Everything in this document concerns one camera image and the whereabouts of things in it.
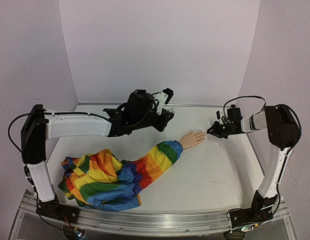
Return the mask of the clear nail polish bottle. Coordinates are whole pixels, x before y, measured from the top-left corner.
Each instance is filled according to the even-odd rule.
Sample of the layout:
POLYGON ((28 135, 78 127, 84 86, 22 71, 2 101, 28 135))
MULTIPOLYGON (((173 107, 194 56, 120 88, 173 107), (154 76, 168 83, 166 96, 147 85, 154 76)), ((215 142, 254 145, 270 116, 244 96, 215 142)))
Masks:
POLYGON ((170 108, 170 109, 168 109, 167 111, 168 111, 168 112, 170 112, 170 113, 173 113, 173 114, 175 113, 175 111, 174 111, 174 108, 173 108, 173 107, 171 107, 171 108, 170 108))

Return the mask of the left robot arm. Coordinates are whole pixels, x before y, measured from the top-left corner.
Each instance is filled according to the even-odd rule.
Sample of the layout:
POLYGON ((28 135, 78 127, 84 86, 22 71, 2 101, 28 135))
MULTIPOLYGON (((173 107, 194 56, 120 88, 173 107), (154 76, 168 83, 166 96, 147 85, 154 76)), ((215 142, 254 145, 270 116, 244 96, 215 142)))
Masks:
POLYGON ((173 95, 170 88, 153 94, 137 89, 117 108, 103 109, 107 117, 91 112, 46 110, 42 104, 17 116, 17 120, 26 117, 17 150, 21 153, 25 177, 38 194, 36 213, 71 224, 79 216, 78 207, 58 200, 47 167, 46 140, 72 136, 121 137, 148 127, 163 132, 174 117, 173 110, 164 109, 173 95))

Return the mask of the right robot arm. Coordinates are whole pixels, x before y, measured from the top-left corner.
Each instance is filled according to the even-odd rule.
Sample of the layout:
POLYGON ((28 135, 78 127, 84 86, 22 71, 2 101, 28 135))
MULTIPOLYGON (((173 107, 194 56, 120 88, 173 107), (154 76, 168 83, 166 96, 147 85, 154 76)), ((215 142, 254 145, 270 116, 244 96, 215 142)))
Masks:
POLYGON ((273 219, 281 203, 280 183, 286 165, 302 136, 297 114, 286 104, 264 106, 249 117, 243 117, 240 108, 232 105, 216 112, 217 120, 206 131, 219 139, 232 135, 251 134, 266 129, 273 149, 271 165, 255 191, 249 208, 234 208, 227 212, 231 229, 242 231, 273 219))

